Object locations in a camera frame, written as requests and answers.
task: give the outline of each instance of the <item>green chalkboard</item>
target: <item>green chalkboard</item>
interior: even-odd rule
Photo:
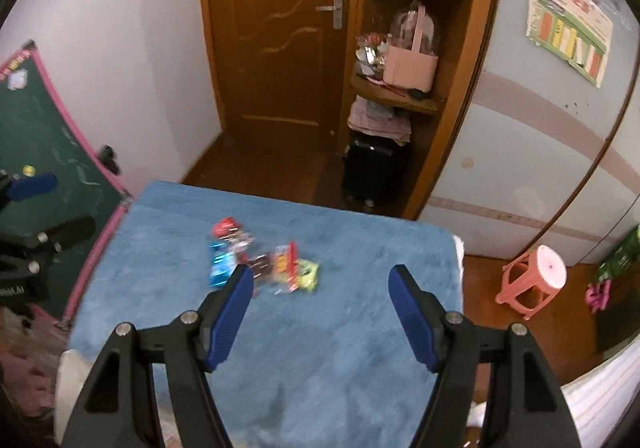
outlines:
[[[0,169],[58,177],[54,192],[9,203],[0,213],[0,232],[33,235],[80,215],[95,219],[94,236],[57,254],[49,269],[49,300],[38,305],[60,320],[89,252],[126,194],[92,160],[47,77],[33,44],[0,68]]]

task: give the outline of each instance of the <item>shelf board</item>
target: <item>shelf board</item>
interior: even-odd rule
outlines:
[[[413,112],[437,114],[439,112],[438,105],[433,99],[423,99],[418,101],[410,95],[402,97],[391,90],[387,90],[382,86],[373,84],[360,76],[357,76],[355,72],[351,75],[351,86],[355,89],[356,94],[375,101],[380,104],[386,104],[387,106],[395,106],[397,108],[404,108]]]

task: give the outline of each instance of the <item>poster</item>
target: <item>poster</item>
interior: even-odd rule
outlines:
[[[600,88],[613,23],[591,0],[529,0],[527,36]]]

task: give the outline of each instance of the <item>table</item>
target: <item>table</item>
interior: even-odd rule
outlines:
[[[418,364],[387,292],[404,263],[445,309],[462,309],[452,235],[418,222],[173,183],[149,185],[86,291],[70,347],[95,359],[114,326],[163,325],[209,290],[207,235],[236,218],[265,248],[295,240],[321,263],[316,293],[252,300],[229,359],[208,377],[238,446],[406,448],[435,377]],[[168,404],[156,368],[160,406]]]

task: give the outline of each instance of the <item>metal screw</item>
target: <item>metal screw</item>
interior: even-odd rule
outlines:
[[[180,321],[185,325],[191,325],[198,321],[198,313],[196,311],[185,311],[180,315]]]
[[[131,332],[131,323],[123,322],[116,327],[116,334],[118,336],[126,336]]]
[[[447,322],[451,323],[451,325],[460,325],[460,323],[462,323],[462,314],[457,311],[449,311],[444,315],[444,318]]]
[[[526,336],[527,335],[527,330],[528,329],[522,323],[514,323],[511,326],[511,331],[516,336]]]

